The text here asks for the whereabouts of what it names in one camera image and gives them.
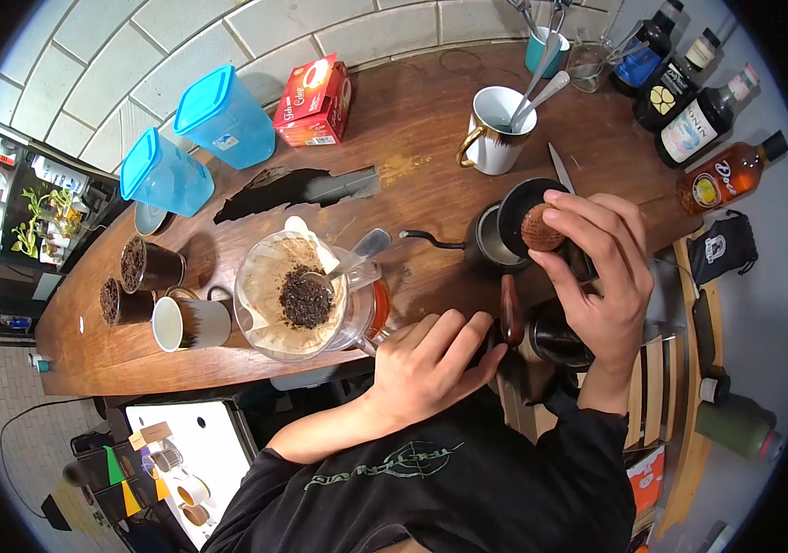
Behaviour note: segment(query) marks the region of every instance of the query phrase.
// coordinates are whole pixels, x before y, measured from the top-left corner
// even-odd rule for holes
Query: paper box
[[[296,67],[280,97],[274,130],[290,146],[341,144],[350,96],[348,69],[334,53]]]
[[[649,509],[661,495],[661,481],[665,476],[665,446],[655,449],[642,461],[628,469],[630,485],[634,489],[636,512]]]
[[[129,437],[129,443],[133,450],[138,450],[148,446],[149,443],[161,441],[172,436],[170,427],[165,422],[158,422],[156,425],[145,426],[142,430],[136,431]]]

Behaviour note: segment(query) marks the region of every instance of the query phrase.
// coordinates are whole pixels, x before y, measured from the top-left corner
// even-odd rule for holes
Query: person
[[[561,258],[529,252],[596,356],[577,409],[532,444],[483,402],[506,346],[468,368],[492,317],[429,315],[380,345],[365,393],[272,437],[202,551],[626,550],[628,388],[654,286],[643,219],[609,194],[544,199],[544,222],[599,274],[587,293]]]

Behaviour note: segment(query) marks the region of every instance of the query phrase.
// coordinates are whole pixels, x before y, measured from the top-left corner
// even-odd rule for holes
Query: black drawstring bag
[[[726,215],[735,217],[720,219],[696,240],[687,241],[692,278],[699,286],[733,269],[744,274],[759,258],[747,215],[735,210]]]

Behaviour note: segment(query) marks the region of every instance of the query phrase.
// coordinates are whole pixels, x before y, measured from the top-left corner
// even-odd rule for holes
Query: wooden tabletop
[[[566,87],[540,107],[538,125],[510,172],[489,177],[458,166],[455,152],[467,132],[474,94],[490,85],[523,90],[531,77],[523,66],[524,51],[520,43],[446,50],[354,74],[355,96],[344,144],[291,149],[280,143],[271,159],[243,171],[207,160],[216,187],[210,201],[197,215],[176,217],[164,232],[149,239],[188,258],[185,284],[206,297],[210,288],[230,293],[249,249],[282,229],[291,215],[302,217],[329,243],[347,249],[367,230],[384,228],[394,243],[379,261],[392,295],[388,323],[396,327],[449,308],[466,315],[478,310],[498,313],[498,282],[468,271],[460,263],[462,252],[434,249],[426,241],[397,238],[397,233],[417,228],[441,240],[462,240],[471,218],[515,184],[531,177],[556,178],[548,142],[563,158],[578,194],[608,192],[641,206],[650,251],[697,228],[701,219],[687,215],[675,197],[679,173],[658,160],[652,135],[634,122],[630,100],[607,87],[597,94]],[[325,208],[280,205],[218,225],[212,221],[226,198],[265,169],[314,168],[339,175],[371,166],[381,185],[380,193],[371,198]],[[37,350],[52,360],[51,370],[41,375],[47,394],[209,388],[364,355],[336,352],[284,365],[249,348],[235,324],[222,347],[168,354],[157,346],[150,324],[110,328],[101,318],[99,287],[109,275],[119,278],[120,250],[135,233],[133,215],[130,207],[95,241],[41,317]],[[524,304],[553,294],[537,266],[518,275],[517,283]],[[212,299],[222,297],[224,293],[213,292]]]

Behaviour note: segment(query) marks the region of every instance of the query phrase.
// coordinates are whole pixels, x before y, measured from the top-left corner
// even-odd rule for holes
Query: wooden grinder knob
[[[536,205],[529,210],[529,213],[527,213],[525,217],[523,217],[523,222],[520,225],[520,233],[523,242],[526,243],[529,249],[534,249],[535,251],[551,251],[556,249],[565,239],[561,233],[548,227],[542,220],[544,210],[549,207],[553,207],[553,205]]]

